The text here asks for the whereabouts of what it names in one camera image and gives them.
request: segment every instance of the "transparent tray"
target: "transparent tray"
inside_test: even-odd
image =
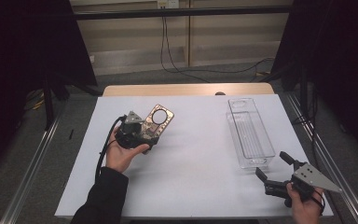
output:
[[[275,151],[254,100],[228,100],[227,120],[240,167],[268,166],[275,157]]]

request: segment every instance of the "hand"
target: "hand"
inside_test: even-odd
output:
[[[301,202],[299,193],[293,189],[292,183],[286,185],[287,193],[292,198],[292,211],[293,219],[296,224],[315,224],[319,223],[319,215],[321,214],[321,207],[314,202],[313,200],[307,200],[306,202]],[[321,195],[323,195],[324,190],[315,188]],[[312,195],[319,202],[322,200],[322,197],[316,192]]]
[[[142,144],[133,149],[121,147],[116,141],[115,135],[118,130],[116,127],[109,138],[109,147],[106,151],[106,167],[114,169],[120,173],[129,168],[131,160],[138,154],[149,149],[148,144]]]

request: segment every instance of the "white table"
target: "white table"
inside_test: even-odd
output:
[[[72,217],[86,201],[99,151],[114,120],[130,110],[145,118],[155,104],[161,104],[175,117],[152,151],[136,157],[125,172],[130,184],[123,217],[290,216],[283,199],[265,195],[255,170],[238,165],[226,111],[228,99],[242,97],[255,99],[277,155],[266,175],[271,180],[290,179],[293,167],[279,158],[279,152],[299,161],[307,158],[278,95],[101,97],[55,215]],[[328,204],[324,215],[333,215]]]

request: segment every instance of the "black horizontal bar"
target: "black horizontal bar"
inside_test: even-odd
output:
[[[98,11],[77,12],[74,14],[48,14],[27,15],[29,19],[49,20],[106,20],[106,19],[129,19],[129,18],[152,18],[152,17],[182,17],[182,16],[213,16],[213,15],[237,15],[237,14],[270,14],[288,13],[292,6],[272,7],[206,7],[206,8],[169,8],[169,9],[145,9],[128,11]]]

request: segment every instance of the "black sleeve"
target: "black sleeve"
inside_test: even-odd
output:
[[[128,183],[123,174],[103,167],[86,203],[76,211],[71,223],[120,223]]]

